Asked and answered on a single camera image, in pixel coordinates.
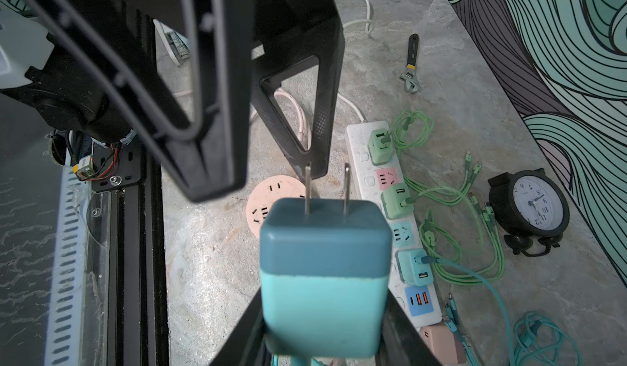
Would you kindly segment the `white power strip coloured sockets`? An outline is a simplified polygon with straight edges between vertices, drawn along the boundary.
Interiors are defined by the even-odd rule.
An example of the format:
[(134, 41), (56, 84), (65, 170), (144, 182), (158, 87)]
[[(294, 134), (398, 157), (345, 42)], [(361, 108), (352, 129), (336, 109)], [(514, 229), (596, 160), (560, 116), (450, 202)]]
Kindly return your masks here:
[(367, 122), (359, 108), (342, 94), (361, 122), (346, 128), (346, 143), (360, 199), (375, 203), (391, 230), (389, 288), (412, 325), (420, 330), (442, 321), (434, 274), (421, 261), (426, 255), (419, 236), (414, 205), (403, 181), (392, 129), (385, 121)]

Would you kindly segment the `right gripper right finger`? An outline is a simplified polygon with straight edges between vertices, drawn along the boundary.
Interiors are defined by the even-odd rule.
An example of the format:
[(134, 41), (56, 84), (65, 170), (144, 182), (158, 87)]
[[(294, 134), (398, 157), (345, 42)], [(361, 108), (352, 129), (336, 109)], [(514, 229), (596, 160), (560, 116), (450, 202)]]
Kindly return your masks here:
[(386, 365), (441, 365), (390, 290), (387, 293), (377, 352), (377, 366)]

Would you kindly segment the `light green charger plug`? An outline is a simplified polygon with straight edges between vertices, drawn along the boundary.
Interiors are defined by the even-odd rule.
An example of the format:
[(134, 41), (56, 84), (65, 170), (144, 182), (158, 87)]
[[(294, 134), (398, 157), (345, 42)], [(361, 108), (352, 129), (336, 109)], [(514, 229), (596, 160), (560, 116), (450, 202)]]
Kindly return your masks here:
[[(408, 139), (410, 127), (419, 121), (421, 132), (412, 140)], [(376, 129), (368, 140), (368, 150), (374, 165), (390, 162), (393, 153), (400, 154), (403, 150), (424, 145), (432, 130), (434, 121), (423, 111), (403, 111), (393, 122), (390, 129)]]

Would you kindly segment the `pink charger plug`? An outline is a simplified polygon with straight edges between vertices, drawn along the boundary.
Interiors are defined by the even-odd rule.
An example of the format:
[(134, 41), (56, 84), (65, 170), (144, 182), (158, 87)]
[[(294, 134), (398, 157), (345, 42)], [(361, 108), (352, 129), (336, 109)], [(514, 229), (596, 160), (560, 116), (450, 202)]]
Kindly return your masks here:
[(422, 327), (420, 336), (441, 364), (461, 365), (467, 362), (463, 345), (444, 322)]

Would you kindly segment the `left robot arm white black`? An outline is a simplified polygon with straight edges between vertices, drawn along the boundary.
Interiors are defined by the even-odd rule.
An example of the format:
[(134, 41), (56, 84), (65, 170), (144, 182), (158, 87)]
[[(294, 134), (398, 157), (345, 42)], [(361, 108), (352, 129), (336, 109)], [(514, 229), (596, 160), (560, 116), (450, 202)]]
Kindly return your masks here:
[(21, 0), (23, 80), (56, 129), (130, 132), (183, 194), (244, 187), (255, 109), (298, 177), (328, 171), (345, 38), (335, 0)]

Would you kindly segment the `teal charger plug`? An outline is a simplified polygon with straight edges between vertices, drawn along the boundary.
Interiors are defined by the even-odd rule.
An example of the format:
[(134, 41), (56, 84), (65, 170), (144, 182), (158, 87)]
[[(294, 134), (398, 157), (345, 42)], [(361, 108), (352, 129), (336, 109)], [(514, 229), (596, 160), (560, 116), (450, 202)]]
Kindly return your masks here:
[(433, 282), (432, 269), (450, 266), (462, 271), (471, 279), (471, 284), (485, 286), (493, 295), (506, 326), (506, 343), (510, 365), (527, 365), (535, 361), (542, 365), (559, 365), (561, 351), (569, 344), (575, 353), (575, 365), (583, 364), (581, 351), (567, 333), (548, 317), (529, 311), (515, 324), (510, 322), (509, 312), (501, 295), (491, 281), (476, 271), (444, 258), (429, 256), (423, 249), (405, 249), (397, 253), (398, 270), (408, 275), (406, 284), (411, 288), (425, 287)]
[(266, 346), (292, 364), (367, 359), (380, 347), (392, 231), (368, 200), (282, 198), (260, 235)]

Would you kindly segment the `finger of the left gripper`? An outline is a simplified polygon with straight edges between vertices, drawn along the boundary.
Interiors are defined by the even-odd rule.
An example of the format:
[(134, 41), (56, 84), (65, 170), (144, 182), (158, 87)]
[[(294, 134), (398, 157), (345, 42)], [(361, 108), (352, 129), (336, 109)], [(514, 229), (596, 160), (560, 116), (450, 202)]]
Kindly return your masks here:
[[(328, 172), (337, 91), (345, 50), (335, 0), (255, 0), (251, 102), (300, 179)], [(311, 145), (303, 147), (274, 93), (281, 83), (317, 67)]]
[(251, 62), (249, 36), (223, 17), (225, 0), (180, 0), (192, 47), (194, 113), (188, 116), (111, 0), (25, 0), (103, 88), (185, 197), (242, 188), (248, 161), (248, 91), (230, 80)]

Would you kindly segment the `pink round socket with cable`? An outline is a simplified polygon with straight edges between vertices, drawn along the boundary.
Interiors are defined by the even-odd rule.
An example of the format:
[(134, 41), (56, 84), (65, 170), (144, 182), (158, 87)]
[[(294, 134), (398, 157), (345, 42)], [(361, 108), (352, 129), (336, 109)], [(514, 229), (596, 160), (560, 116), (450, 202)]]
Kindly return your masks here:
[(176, 191), (165, 190), (166, 224), (177, 231), (224, 241), (235, 235), (257, 239), (274, 203), (304, 198), (305, 185), (253, 105), (248, 111), (248, 172), (245, 185), (222, 198), (194, 204)]

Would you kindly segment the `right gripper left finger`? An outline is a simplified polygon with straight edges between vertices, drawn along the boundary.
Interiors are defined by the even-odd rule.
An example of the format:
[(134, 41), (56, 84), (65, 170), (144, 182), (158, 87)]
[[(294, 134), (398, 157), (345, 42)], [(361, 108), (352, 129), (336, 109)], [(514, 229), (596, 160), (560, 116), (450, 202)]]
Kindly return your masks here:
[(266, 364), (265, 322), (261, 290), (258, 289), (210, 366), (262, 366)]

